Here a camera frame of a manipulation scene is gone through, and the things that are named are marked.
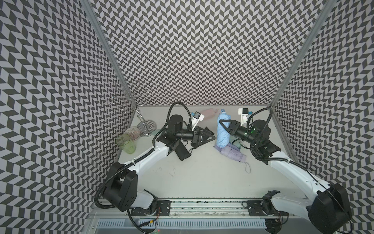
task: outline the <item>vent grille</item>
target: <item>vent grille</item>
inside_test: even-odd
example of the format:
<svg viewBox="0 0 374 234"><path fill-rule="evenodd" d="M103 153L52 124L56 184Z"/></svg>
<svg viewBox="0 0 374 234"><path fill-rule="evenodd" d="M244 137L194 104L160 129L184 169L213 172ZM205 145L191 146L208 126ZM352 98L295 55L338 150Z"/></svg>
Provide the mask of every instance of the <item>vent grille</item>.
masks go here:
<svg viewBox="0 0 374 234"><path fill-rule="evenodd" d="M145 223L151 219L140 219ZM154 228L151 223L142 228ZM133 228L129 219L100 219L97 228ZM158 228L164 229L233 229L233 228L266 228L264 219L160 219Z"/></svg>

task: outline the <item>metal jewelry stand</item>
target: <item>metal jewelry stand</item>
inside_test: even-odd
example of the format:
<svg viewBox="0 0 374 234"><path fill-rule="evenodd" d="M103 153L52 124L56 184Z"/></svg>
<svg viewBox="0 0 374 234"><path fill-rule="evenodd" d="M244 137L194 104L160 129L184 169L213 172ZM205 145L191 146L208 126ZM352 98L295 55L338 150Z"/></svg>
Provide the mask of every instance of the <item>metal jewelry stand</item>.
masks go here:
<svg viewBox="0 0 374 234"><path fill-rule="evenodd" d="M120 84L117 85L117 90L118 91L123 91L122 86ZM139 106L144 106L145 101L144 101L144 99L141 99L140 100L141 104L137 104L136 101L135 101L135 98L136 97L142 97L145 94L148 94L149 92L150 92L149 89L147 89L144 93L142 93L140 95L131 94L130 97L110 97L108 99L108 102L112 105L115 103L115 99L126 99L127 101L129 101L130 106L136 111L137 117L140 120L140 123L137 125L137 128L140 130L140 136L142 136L142 137L147 137L154 130L156 130L156 122L154 122L153 120L150 120L150 119L147 119L147 120L144 119L144 117L140 113ZM120 111L121 111L121 113L126 113L125 109L121 109Z"/></svg>

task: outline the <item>wire cup holder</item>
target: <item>wire cup holder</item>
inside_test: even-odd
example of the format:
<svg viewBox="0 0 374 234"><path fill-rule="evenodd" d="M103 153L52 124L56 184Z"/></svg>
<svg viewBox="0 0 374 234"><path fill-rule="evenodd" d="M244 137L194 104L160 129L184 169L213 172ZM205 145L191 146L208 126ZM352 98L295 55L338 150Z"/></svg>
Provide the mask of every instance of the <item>wire cup holder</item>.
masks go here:
<svg viewBox="0 0 374 234"><path fill-rule="evenodd" d="M130 113L132 112L132 110L135 110L136 113L137 113L137 117L139 118L140 120L140 123L137 125L137 127L140 129L140 136L142 137L146 137L146 136L149 136L154 130L156 130L156 123L153 121L153 120L150 120L150 119L147 119L145 120L144 117L142 116L142 114L140 113L140 109L139 107L140 106L144 106L145 105L145 100L144 100L144 96L146 94L149 94L150 93L150 89L145 89L145 91L142 93L142 94L139 94L139 95L134 95L134 93L131 93L129 97L120 97L121 94L123 94L123 88L122 88L122 85L121 84L117 84L116 85L116 91L118 93L118 96L111 96L107 99L107 104L108 105L116 105L116 102L117 100L119 99L125 99L125 101L128 101L129 104L130 104L130 108L126 108L124 106L122 106L122 108L119 108L119 113L120 114L126 114L128 111L130 111ZM136 86L136 91L140 91L140 82L138 81L137 82L137 86ZM136 98L139 98L139 97L143 97L142 99L139 100L139 102L137 103L136 102Z"/></svg>

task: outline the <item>pink object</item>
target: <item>pink object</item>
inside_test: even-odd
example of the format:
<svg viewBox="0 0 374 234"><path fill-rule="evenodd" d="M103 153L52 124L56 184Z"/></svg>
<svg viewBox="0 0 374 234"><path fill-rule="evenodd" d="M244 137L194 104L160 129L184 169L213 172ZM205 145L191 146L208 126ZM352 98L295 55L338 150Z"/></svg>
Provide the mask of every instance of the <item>pink object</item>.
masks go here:
<svg viewBox="0 0 374 234"><path fill-rule="evenodd" d="M204 120L205 120L205 119L213 118L215 116L215 114L218 112L218 109L210 108L210 109L199 111L199 112L200 112L200 114L202 114L204 116Z"/></svg>

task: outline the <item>white table surface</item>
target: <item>white table surface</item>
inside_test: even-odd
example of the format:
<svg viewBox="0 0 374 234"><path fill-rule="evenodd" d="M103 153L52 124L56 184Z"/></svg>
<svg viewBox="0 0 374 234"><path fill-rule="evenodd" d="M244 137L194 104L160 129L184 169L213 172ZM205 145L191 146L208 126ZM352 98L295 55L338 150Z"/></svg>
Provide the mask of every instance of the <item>white table surface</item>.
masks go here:
<svg viewBox="0 0 374 234"><path fill-rule="evenodd" d="M190 112L202 111L208 108L221 108L231 115L232 119L240 121L238 108L249 108L256 112L264 106L190 106ZM165 124L169 107L140 107L145 119L156 122L157 128ZM186 110L181 106L173 108L171 115L179 114L188 123ZM255 116L256 119L266 120L269 112L264 111ZM200 127L208 127L217 135L217 116L198 123ZM131 126L136 126L140 120L135 116ZM269 123L270 140L284 152L284 146L275 128L274 122ZM152 146L152 138L139 137L135 141L136 151L133 154L121 152L118 161L125 163ZM152 169L138 178L138 190L146 189L159 198L261 198L269 190L279 190L285 195L305 197L303 192L277 170L256 160L250 150L241 149L247 155L246 162L250 164L251 173L245 172L245 164L231 160L221 155L213 148L215 140L198 147L192 155L180 161L177 154L172 152L166 158L158 161Z"/></svg>

